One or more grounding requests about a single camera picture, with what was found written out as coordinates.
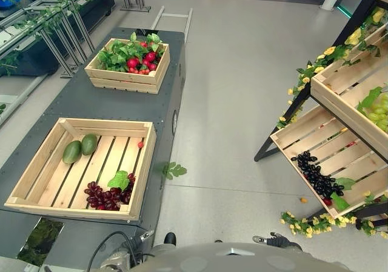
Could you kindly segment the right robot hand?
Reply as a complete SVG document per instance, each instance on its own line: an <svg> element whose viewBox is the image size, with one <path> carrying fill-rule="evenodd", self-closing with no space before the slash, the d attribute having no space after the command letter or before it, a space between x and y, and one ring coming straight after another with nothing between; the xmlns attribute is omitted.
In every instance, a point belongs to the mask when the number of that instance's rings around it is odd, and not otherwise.
<svg viewBox="0 0 388 272"><path fill-rule="evenodd" d="M264 244L271 247L283 248L288 250L302 251L300 245L295 242L291 242L288 238L275 232L270 232L270 237L253 236L252 240L257 244Z"/></svg>

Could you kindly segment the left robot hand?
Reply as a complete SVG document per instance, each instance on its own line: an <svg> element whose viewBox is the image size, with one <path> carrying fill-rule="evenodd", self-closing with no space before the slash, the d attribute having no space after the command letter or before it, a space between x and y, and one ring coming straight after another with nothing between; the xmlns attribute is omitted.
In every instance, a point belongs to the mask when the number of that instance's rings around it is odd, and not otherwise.
<svg viewBox="0 0 388 272"><path fill-rule="evenodd" d="M152 229L143 232L143 234L133 236L130 240L130 247L132 248L132 251L140 251L142 246L151 240L151 238L154 236L154 233L155 231Z"/></svg>

